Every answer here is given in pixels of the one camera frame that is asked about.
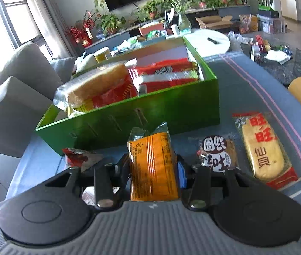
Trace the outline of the orange snack packet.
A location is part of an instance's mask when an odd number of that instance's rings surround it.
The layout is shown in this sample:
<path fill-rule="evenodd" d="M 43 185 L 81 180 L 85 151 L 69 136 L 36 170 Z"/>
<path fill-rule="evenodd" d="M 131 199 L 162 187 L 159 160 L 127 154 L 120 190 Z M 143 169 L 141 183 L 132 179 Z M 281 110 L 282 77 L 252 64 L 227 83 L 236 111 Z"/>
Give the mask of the orange snack packet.
<path fill-rule="evenodd" d="M 166 122 L 152 133 L 134 127 L 127 148 L 132 201 L 172 201 L 179 198 L 176 155 Z"/>

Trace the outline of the bagged sliced bread loaf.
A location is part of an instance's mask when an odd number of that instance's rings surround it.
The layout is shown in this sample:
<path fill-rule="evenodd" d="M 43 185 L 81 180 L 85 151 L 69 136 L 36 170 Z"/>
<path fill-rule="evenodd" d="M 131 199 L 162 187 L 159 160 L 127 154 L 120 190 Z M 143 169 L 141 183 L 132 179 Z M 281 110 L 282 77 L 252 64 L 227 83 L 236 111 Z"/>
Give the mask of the bagged sliced bread loaf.
<path fill-rule="evenodd" d="M 63 111 L 79 108 L 90 98 L 108 92 L 129 75 L 126 63 L 119 61 L 102 65 L 71 79 L 57 88 L 53 104 Z"/>

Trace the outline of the red white snack packet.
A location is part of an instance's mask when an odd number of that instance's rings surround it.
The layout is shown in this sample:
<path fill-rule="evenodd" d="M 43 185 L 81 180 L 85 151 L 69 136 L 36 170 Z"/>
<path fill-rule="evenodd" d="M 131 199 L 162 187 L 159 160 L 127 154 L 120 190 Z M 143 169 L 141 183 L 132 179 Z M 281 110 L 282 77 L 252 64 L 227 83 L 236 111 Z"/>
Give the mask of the red white snack packet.
<path fill-rule="evenodd" d="M 111 189 L 96 189 L 95 187 L 87 187 L 82 193 L 81 199 L 87 204 L 96 206 L 100 209 L 112 208 L 116 205 L 115 194 L 119 187 Z"/>

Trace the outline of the brown round cookie packet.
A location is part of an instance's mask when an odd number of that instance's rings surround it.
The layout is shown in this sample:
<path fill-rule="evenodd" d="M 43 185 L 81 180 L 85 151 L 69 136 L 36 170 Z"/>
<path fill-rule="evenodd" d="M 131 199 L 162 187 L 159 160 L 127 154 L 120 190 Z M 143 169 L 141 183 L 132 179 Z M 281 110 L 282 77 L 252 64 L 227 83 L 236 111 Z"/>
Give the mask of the brown round cookie packet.
<path fill-rule="evenodd" d="M 220 135 L 209 135 L 199 142 L 197 151 L 202 166 L 223 173 L 226 169 L 239 167 L 233 140 Z"/>

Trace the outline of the small red snack packet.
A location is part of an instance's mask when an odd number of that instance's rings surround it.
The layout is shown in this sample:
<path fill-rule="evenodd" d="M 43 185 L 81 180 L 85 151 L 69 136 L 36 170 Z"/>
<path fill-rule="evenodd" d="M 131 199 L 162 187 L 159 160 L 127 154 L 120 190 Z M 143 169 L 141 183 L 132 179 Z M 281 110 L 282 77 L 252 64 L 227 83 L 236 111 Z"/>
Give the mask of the small red snack packet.
<path fill-rule="evenodd" d="M 79 167 L 82 172 L 86 171 L 100 160 L 103 159 L 102 154 L 91 151 L 85 151 L 74 148 L 62 149 L 65 155 L 66 166 Z"/>

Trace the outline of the rice cracker packet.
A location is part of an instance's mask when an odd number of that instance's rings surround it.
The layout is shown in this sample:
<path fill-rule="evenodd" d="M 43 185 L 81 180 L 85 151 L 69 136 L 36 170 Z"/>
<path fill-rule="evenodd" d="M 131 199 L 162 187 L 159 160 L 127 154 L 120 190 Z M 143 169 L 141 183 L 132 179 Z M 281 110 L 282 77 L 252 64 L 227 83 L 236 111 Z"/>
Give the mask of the rice cracker packet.
<path fill-rule="evenodd" d="M 298 180 L 279 137 L 263 113 L 239 113 L 232 117 L 256 179 L 273 189 L 281 189 Z"/>

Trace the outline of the yellow striped snack bag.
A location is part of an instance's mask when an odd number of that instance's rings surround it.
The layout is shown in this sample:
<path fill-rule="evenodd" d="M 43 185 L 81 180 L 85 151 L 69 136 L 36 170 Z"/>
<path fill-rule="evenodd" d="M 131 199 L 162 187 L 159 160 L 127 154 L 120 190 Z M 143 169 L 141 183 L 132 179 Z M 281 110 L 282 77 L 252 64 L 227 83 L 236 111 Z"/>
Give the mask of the yellow striped snack bag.
<path fill-rule="evenodd" d="M 126 80 L 104 94 L 88 98 L 80 106 L 72 107 L 72 109 L 77 112 L 86 113 L 93 109 L 136 97 L 137 95 L 138 92 L 133 82 Z"/>

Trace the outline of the green cardboard box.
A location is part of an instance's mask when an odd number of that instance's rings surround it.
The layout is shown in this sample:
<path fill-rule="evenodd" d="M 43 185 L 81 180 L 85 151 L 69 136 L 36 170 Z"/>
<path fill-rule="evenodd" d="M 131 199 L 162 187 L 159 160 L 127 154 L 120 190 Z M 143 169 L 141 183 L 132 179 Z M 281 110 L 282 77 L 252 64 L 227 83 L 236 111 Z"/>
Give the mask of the green cardboard box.
<path fill-rule="evenodd" d="M 67 147 L 98 150 L 127 142 L 134 127 L 151 131 L 166 122 L 170 134 L 214 126 L 220 122 L 218 80 L 185 37 L 169 39 L 120 56 L 143 64 L 187 57 L 199 66 L 197 82 L 175 86 L 94 109 L 81 116 L 56 120 L 51 105 L 35 132 L 56 153 Z"/>

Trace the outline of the red snack bag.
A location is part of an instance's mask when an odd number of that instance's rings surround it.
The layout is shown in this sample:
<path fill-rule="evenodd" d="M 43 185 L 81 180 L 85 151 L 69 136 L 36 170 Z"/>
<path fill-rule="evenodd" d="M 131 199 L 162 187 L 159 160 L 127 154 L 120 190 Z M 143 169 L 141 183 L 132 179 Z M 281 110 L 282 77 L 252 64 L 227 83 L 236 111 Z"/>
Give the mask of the red snack bag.
<path fill-rule="evenodd" d="M 129 73 L 138 95 L 199 81 L 199 67 L 187 58 L 168 59 L 147 66 L 134 65 Z"/>

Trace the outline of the grey sofa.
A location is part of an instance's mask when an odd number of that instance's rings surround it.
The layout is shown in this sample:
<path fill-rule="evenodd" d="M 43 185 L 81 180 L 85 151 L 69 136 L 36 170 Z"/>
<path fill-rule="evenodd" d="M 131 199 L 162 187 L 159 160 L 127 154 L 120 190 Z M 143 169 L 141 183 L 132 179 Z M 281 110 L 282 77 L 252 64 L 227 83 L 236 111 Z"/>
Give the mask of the grey sofa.
<path fill-rule="evenodd" d="M 56 89 L 74 68 L 75 58 L 48 61 L 32 42 L 15 50 L 0 71 L 0 154 L 22 156 Z"/>

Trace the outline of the gold tin can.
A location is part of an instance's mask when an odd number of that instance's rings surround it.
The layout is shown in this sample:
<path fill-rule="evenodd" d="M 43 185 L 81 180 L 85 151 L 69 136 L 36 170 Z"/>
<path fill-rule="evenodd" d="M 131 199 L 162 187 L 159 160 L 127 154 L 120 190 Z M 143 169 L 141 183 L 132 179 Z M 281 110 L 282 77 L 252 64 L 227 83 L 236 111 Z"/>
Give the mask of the gold tin can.
<path fill-rule="evenodd" d="M 109 58 L 112 58 L 111 51 L 109 50 L 109 47 L 103 47 L 96 52 L 93 53 L 96 61 L 98 63 L 101 63 Z"/>

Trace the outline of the white round coffee table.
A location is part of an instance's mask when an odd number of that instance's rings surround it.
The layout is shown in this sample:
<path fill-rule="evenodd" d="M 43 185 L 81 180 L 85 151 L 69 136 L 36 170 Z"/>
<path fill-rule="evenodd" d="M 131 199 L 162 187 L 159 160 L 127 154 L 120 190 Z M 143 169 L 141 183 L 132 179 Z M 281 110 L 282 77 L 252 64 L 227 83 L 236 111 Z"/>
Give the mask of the white round coffee table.
<path fill-rule="evenodd" d="M 193 29 L 191 33 L 184 37 L 203 58 L 225 54 L 230 48 L 229 38 L 225 34 L 211 29 Z M 218 41 L 219 44 L 208 41 L 208 37 Z"/>

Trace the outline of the black remote control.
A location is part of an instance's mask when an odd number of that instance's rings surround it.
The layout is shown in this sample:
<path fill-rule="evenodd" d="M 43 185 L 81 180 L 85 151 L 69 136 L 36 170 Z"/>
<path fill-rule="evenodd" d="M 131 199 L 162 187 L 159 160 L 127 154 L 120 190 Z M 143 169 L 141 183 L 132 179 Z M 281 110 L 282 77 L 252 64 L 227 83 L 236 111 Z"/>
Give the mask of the black remote control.
<path fill-rule="evenodd" d="M 210 37 L 207 38 L 208 41 L 214 43 L 214 44 L 219 44 L 218 41 L 214 40 L 214 39 L 211 39 Z"/>

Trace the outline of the white crumpled tissue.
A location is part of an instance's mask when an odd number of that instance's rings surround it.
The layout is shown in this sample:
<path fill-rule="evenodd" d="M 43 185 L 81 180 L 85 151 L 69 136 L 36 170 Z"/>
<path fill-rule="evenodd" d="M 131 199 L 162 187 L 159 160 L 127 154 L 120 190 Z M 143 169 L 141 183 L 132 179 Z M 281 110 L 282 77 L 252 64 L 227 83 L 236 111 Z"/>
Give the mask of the white crumpled tissue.
<path fill-rule="evenodd" d="M 270 50 L 267 52 L 267 55 L 264 56 L 264 58 L 268 61 L 275 61 L 278 62 L 280 65 L 283 65 L 291 59 L 291 56 L 280 50 Z"/>

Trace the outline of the red flower decoration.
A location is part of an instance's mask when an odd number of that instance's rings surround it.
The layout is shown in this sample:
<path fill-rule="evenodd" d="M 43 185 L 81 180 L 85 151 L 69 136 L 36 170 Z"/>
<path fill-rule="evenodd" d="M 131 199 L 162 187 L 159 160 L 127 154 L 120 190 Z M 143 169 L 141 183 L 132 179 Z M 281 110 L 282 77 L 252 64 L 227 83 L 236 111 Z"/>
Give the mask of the red flower decoration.
<path fill-rule="evenodd" d="M 82 20 L 76 22 L 74 26 L 64 29 L 65 36 L 68 36 L 77 44 L 81 44 L 84 48 L 93 44 L 92 29 L 95 26 L 95 20 L 90 11 L 86 11 Z"/>

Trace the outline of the dark marble round table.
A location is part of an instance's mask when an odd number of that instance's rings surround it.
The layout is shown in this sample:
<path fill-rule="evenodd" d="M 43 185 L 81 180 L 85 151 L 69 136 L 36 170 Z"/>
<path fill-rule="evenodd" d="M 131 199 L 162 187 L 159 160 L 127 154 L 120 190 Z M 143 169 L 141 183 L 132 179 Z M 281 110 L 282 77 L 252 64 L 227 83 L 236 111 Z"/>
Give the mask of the dark marble round table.
<path fill-rule="evenodd" d="M 265 32 L 254 32 L 242 35 L 245 43 L 242 44 L 243 52 L 251 57 L 250 45 L 257 44 L 257 38 L 263 40 L 266 52 L 261 53 L 256 62 L 265 71 L 278 80 L 283 86 L 288 87 L 293 80 L 301 77 L 301 50 Z"/>

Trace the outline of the glass vase with plant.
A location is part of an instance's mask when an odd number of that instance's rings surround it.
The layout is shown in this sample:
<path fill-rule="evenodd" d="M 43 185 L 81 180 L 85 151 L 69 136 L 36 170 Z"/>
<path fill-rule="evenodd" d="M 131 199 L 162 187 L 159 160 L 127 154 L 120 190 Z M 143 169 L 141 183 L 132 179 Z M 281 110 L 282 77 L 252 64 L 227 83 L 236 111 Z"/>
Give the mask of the glass vase with plant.
<path fill-rule="evenodd" d="M 186 10 L 189 9 L 190 0 L 171 0 L 171 5 L 179 15 L 178 28 L 180 31 L 191 30 L 192 25 L 186 16 Z"/>

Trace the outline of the brown cardboard box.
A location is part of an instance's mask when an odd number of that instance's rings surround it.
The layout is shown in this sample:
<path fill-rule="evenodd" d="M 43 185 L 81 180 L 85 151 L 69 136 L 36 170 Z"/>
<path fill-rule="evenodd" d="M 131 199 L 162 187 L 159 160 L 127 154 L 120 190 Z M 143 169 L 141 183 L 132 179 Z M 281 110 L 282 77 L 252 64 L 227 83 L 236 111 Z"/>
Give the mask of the brown cardboard box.
<path fill-rule="evenodd" d="M 232 16 L 206 16 L 201 18 L 196 17 L 195 19 L 198 22 L 200 29 L 218 30 L 230 28 L 233 24 Z"/>

